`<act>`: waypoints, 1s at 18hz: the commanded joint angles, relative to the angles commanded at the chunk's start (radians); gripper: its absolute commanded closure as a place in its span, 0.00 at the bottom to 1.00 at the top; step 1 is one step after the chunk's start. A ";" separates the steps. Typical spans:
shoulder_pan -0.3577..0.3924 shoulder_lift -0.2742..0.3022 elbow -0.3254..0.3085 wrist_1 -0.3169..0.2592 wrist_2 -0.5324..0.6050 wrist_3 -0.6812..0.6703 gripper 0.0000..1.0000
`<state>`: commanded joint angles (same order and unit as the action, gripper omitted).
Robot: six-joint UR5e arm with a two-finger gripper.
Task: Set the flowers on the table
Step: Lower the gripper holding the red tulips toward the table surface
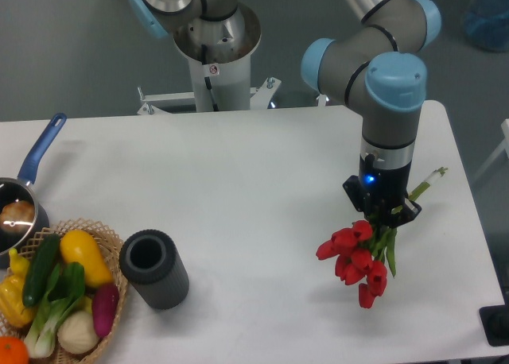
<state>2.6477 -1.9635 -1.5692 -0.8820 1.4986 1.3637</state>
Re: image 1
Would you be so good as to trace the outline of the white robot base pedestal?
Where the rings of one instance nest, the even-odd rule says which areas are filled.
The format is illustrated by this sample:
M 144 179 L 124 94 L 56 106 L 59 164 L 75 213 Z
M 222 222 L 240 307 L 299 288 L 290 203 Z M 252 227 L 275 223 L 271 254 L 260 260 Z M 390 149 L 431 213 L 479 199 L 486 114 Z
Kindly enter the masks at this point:
M 164 106 L 193 105 L 198 112 L 274 108 L 273 97 L 282 81 L 269 76 L 251 85 L 251 55 L 261 40 L 253 10 L 242 3 L 221 21 L 195 18 L 172 33 L 177 51 L 188 61 L 192 91 L 144 95 L 139 114 L 161 113 Z

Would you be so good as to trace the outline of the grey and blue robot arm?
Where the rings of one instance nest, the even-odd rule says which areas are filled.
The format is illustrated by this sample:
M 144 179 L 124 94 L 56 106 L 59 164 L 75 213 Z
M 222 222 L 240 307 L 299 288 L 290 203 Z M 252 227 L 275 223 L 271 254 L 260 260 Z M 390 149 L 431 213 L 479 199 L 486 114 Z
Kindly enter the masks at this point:
M 301 78 L 363 119 L 359 172 L 344 182 L 354 208 L 379 225 L 413 221 L 421 208 L 406 187 L 427 70 L 418 51 L 441 30 L 430 0 L 347 0 L 362 23 L 350 39 L 314 41 Z M 200 112 L 251 108 L 251 54 L 261 38 L 239 0 L 129 0 L 157 38 L 171 35 L 188 60 Z

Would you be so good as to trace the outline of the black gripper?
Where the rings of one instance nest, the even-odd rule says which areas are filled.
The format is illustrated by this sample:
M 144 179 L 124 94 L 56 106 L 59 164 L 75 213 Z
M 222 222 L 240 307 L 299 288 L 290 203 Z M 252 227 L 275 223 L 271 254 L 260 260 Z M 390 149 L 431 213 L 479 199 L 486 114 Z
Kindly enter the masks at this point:
M 397 169 L 375 167 L 375 156 L 359 159 L 359 174 L 350 176 L 343 188 L 353 207 L 363 213 L 369 223 L 400 227 L 414 221 L 422 208 L 408 196 L 406 186 L 410 166 Z

